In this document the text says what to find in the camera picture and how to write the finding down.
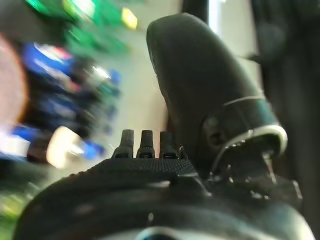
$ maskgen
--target green object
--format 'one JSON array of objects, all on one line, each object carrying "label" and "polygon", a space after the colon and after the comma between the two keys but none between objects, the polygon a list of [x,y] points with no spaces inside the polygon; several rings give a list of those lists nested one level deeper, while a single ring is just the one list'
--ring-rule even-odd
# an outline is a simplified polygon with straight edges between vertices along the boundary
[{"label": "green object", "polygon": [[26,0],[26,2],[41,14],[71,19],[64,9],[62,0]]},{"label": "green object", "polygon": [[63,6],[77,21],[90,20],[97,26],[123,24],[121,9],[108,0],[63,0]]},{"label": "green object", "polygon": [[121,54],[128,51],[128,47],[118,40],[112,28],[98,27],[86,22],[72,25],[66,33],[68,50],[75,55],[95,56],[97,54]]}]

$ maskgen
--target blue object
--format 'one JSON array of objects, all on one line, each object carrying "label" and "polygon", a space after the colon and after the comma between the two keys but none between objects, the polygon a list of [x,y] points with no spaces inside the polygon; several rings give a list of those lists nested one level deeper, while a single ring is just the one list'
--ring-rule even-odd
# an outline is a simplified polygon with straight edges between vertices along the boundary
[{"label": "blue object", "polygon": [[110,75],[110,78],[111,78],[111,83],[118,86],[120,81],[121,81],[121,76],[120,76],[120,73],[118,73],[116,70],[114,69],[111,69],[109,71],[109,75]]},{"label": "blue object", "polygon": [[46,94],[39,100],[42,112],[66,120],[76,120],[79,107],[76,102],[62,94]]},{"label": "blue object", "polygon": [[88,160],[93,160],[105,153],[105,148],[97,143],[85,141],[82,146],[83,157]]},{"label": "blue object", "polygon": [[28,43],[23,48],[22,61],[31,72],[48,77],[51,83],[66,91],[72,90],[70,75],[75,59],[63,48]]},{"label": "blue object", "polygon": [[16,126],[11,131],[11,135],[19,136],[20,138],[31,143],[39,133],[40,129],[28,126]]}]

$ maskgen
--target blurred background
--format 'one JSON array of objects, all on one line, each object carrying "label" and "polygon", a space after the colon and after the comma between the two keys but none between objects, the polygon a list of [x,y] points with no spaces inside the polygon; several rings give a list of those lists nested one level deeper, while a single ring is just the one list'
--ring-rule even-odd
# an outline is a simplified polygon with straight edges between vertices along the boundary
[{"label": "blurred background", "polygon": [[[24,205],[45,186],[109,158],[123,129],[136,139],[153,130],[159,151],[170,121],[146,30],[181,12],[210,26],[265,92],[289,139],[298,134],[308,115],[299,111],[298,83],[305,72],[317,78],[316,0],[2,0],[0,239],[11,238]],[[299,173],[294,147],[274,168],[308,195],[317,187]]]}]

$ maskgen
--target black fabric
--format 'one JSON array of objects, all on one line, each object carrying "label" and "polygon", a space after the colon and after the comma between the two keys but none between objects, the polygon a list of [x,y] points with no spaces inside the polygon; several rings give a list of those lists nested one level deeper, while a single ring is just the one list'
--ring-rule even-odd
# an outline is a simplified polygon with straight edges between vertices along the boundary
[{"label": "black fabric", "polygon": [[320,8],[317,0],[251,0],[264,91],[288,134],[275,171],[297,179],[303,214],[320,238]]}]

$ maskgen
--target textured black surface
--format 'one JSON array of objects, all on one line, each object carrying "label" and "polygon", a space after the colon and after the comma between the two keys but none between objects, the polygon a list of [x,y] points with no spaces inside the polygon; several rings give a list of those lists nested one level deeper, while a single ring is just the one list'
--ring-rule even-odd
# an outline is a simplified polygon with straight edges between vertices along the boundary
[{"label": "textured black surface", "polygon": [[195,170],[189,160],[185,159],[107,159],[99,164],[99,168],[105,168],[108,171],[151,171],[151,172],[167,172],[176,174],[194,173]]}]

